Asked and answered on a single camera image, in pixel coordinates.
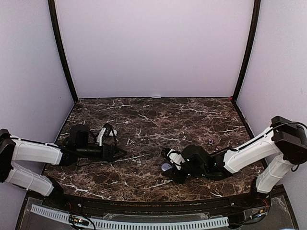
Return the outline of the purple round charging case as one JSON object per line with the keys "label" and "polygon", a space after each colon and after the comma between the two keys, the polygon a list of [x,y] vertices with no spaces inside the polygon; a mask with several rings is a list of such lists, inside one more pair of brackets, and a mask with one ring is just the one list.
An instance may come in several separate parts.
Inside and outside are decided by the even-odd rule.
{"label": "purple round charging case", "polygon": [[171,164],[169,164],[169,163],[163,163],[162,165],[161,165],[161,169],[162,169],[162,171],[164,171],[164,172],[166,172],[166,171],[168,171],[168,170],[171,170],[173,168],[173,166],[171,165]]}

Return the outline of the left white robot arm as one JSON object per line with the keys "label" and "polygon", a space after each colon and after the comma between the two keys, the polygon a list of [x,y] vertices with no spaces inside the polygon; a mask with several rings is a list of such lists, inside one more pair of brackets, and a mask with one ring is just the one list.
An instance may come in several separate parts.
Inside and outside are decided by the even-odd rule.
{"label": "left white robot arm", "polygon": [[61,145],[19,138],[6,129],[0,131],[0,181],[48,197],[57,209],[63,209],[68,199],[56,181],[39,175],[18,164],[32,161],[51,165],[70,166],[80,158],[93,161],[113,162],[127,152],[113,144],[105,143],[108,137],[116,138],[117,132],[106,123],[98,135],[88,126],[78,124],[70,128],[69,136]]}

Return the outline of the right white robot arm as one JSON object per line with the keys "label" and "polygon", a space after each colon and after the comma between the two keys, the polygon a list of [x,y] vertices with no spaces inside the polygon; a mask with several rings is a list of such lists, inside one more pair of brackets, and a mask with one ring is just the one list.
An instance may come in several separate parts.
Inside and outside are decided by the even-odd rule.
{"label": "right white robot arm", "polygon": [[162,175],[183,184],[188,177],[221,181],[241,169],[274,155],[267,168],[254,180],[245,204],[255,208],[273,187],[294,167],[307,161],[307,126],[281,116],[271,119],[262,133],[239,147],[226,147],[210,155],[202,146],[189,145],[182,151],[164,148],[161,155],[168,161]]}

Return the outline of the white earbud charging case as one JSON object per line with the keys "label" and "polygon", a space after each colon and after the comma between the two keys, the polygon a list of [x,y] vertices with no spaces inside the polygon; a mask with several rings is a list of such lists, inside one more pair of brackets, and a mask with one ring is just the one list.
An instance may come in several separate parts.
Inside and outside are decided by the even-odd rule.
{"label": "white earbud charging case", "polygon": [[112,130],[112,131],[110,132],[110,135],[111,135],[111,136],[117,136],[117,133],[118,133],[118,132],[117,132],[116,130]]}

